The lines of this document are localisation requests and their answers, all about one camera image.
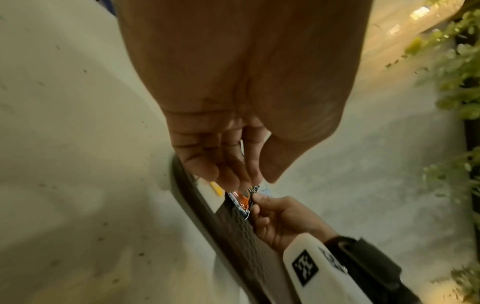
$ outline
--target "brown textured surface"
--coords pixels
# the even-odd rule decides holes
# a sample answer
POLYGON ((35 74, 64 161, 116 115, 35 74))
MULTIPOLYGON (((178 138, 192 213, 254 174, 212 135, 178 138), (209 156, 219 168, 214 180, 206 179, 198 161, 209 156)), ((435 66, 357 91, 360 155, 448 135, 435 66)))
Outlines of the brown textured surface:
POLYGON ((181 193, 182 199, 178 202, 223 262, 231 266, 250 299, 262 304, 300 303, 281 257, 257 239, 238 210, 229 202, 224 202, 213 213, 196 188, 195 179, 183 169, 176 157, 172 162, 172 173, 181 193))

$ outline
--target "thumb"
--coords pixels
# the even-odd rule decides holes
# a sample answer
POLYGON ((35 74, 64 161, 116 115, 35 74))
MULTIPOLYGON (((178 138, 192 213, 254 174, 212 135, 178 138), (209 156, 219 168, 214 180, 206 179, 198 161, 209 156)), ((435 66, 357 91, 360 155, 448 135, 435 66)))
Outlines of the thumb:
POLYGON ((260 172, 267 182, 275 183, 297 158, 320 141, 298 142, 272 134, 260 153, 260 172))
POLYGON ((290 203, 286 197, 273 198, 268 195, 254 193, 252 198, 253 202, 259 206, 260 212, 269 211, 281 213, 290 207, 290 203))

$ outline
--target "large hand in foreground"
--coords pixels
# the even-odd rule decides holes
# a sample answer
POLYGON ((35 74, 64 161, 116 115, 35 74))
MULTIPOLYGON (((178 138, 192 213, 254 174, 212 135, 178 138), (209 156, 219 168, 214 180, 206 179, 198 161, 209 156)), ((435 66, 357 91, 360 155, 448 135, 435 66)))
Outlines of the large hand in foreground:
POLYGON ((182 164, 233 191, 276 181, 335 131, 372 0, 116 4, 131 61, 182 164))
POLYGON ((280 253, 301 233, 310 233, 323 243, 338 236, 318 215, 294 198, 255 193, 253 201, 248 220, 255 234, 280 253))

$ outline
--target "white device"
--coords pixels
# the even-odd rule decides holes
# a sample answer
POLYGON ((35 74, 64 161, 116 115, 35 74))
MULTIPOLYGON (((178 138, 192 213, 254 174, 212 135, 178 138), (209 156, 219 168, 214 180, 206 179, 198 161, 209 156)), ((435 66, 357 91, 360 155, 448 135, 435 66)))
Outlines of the white device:
POLYGON ((308 233, 293 240, 283 262, 302 304, 372 304, 347 269, 308 233))

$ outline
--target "concrete floor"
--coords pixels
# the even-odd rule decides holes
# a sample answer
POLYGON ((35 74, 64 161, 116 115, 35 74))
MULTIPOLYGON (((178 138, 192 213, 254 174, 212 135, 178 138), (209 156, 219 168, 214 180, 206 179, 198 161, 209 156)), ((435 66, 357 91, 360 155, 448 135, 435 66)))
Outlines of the concrete floor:
MULTIPOLYGON (((0 38, 1 302, 241 302, 170 192, 165 120, 114 17, 3 0, 0 38)), ((425 303, 454 303, 429 280, 473 258, 469 210, 426 193, 421 168, 465 150, 462 123, 414 85, 421 59, 385 72, 402 46, 368 46, 338 131, 270 189, 378 245, 425 303)))

